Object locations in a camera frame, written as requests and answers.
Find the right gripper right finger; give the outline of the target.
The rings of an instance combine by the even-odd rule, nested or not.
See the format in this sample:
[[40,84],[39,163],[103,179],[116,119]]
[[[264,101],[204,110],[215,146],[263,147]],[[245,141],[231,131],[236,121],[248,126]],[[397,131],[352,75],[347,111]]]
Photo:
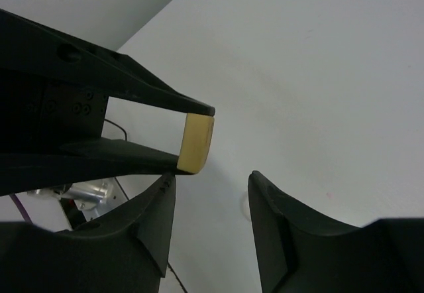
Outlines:
[[277,188],[258,171],[248,201],[263,292],[422,292],[423,220],[355,227]]

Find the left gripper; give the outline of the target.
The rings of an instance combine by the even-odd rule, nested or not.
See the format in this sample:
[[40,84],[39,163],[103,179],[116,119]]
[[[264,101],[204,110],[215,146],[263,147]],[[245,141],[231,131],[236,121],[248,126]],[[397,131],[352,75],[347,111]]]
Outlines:
[[98,139],[108,96],[215,113],[130,56],[1,11],[1,68],[1,152],[9,153],[1,155],[2,196],[114,176],[195,174],[177,155]]

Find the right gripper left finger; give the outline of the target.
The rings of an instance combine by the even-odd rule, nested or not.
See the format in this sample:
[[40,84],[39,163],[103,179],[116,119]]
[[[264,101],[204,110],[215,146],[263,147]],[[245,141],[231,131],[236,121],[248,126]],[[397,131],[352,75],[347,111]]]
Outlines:
[[166,174],[73,231],[1,224],[2,292],[157,292],[166,275],[176,178]]

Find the clear tape roll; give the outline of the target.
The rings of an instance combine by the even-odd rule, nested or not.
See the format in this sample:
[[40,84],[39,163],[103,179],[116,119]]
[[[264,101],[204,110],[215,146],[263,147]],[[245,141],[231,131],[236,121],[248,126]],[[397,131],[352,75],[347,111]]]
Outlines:
[[249,201],[248,201],[248,192],[244,192],[240,198],[240,210],[243,215],[243,217],[251,222],[251,216],[250,216],[250,208],[249,208]]

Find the yellow eraser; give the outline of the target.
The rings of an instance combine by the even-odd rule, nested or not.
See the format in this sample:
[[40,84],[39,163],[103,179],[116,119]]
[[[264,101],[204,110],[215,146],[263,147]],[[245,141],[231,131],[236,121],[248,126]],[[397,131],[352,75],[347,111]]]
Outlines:
[[203,169],[211,146],[214,122],[213,116],[194,113],[186,115],[178,170],[197,174]]

